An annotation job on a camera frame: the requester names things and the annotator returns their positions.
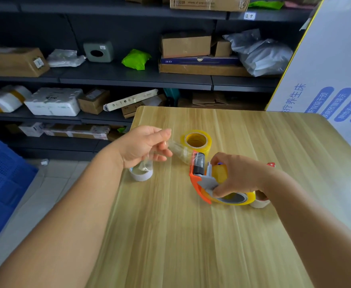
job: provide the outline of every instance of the white plastic bag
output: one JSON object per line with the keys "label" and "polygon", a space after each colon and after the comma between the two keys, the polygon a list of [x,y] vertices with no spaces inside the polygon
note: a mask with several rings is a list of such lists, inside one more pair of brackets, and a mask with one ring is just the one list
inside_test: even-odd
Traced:
{"label": "white plastic bag", "polygon": [[231,43],[246,70],[254,77],[283,74],[293,51],[273,39],[261,40],[259,29],[222,36]]}
{"label": "white plastic bag", "polygon": [[50,67],[78,67],[85,59],[85,56],[77,56],[76,50],[55,49],[46,60]]}

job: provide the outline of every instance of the person's left hand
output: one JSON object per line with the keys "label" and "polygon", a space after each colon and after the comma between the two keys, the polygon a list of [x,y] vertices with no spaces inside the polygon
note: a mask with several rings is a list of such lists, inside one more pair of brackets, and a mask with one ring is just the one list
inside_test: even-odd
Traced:
{"label": "person's left hand", "polygon": [[165,161],[173,153],[168,150],[166,141],[172,134],[171,129],[154,126],[138,126],[106,147],[115,149],[121,156],[124,168],[131,168],[142,161],[153,149],[156,153],[152,160]]}

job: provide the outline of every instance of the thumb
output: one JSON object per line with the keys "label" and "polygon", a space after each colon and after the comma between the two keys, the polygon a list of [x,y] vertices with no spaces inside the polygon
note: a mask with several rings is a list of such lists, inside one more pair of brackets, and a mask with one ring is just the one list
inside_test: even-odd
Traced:
{"label": "thumb", "polygon": [[225,197],[226,195],[229,195],[230,193],[236,192],[236,188],[234,184],[230,181],[230,179],[227,179],[225,182],[222,184],[219,184],[216,188],[213,190],[213,197],[215,198],[221,198]]}
{"label": "thumb", "polygon": [[146,137],[146,142],[148,145],[152,147],[152,146],[155,146],[156,144],[159,144],[160,142],[167,141],[171,135],[172,135],[172,130],[170,128],[162,129],[158,132],[148,135]]}

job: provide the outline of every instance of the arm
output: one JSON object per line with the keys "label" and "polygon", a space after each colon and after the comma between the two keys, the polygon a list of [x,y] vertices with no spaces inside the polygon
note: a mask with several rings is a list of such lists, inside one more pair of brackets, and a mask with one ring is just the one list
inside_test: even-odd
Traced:
{"label": "arm", "polygon": [[351,287],[351,230],[316,203],[288,174],[239,155],[217,153],[228,179],[216,197],[262,190],[273,203],[316,287]]}
{"label": "arm", "polygon": [[[152,147],[165,156],[169,129],[140,126],[104,148],[0,267],[0,287],[85,287],[97,260],[123,168]],[[166,157],[156,155],[155,160]]]}

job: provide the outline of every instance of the green plastic package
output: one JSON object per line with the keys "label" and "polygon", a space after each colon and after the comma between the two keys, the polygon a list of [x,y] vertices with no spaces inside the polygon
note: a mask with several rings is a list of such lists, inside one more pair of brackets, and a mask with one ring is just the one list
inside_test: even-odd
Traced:
{"label": "green plastic package", "polygon": [[145,69],[145,63],[149,58],[151,58],[150,54],[144,53],[138,49],[132,49],[130,53],[124,57],[122,64],[125,67],[131,67],[132,69],[142,71]]}
{"label": "green plastic package", "polygon": [[249,4],[249,8],[258,7],[258,8],[279,10],[283,7],[283,5],[284,5],[284,2],[279,2],[279,1],[255,1]]}

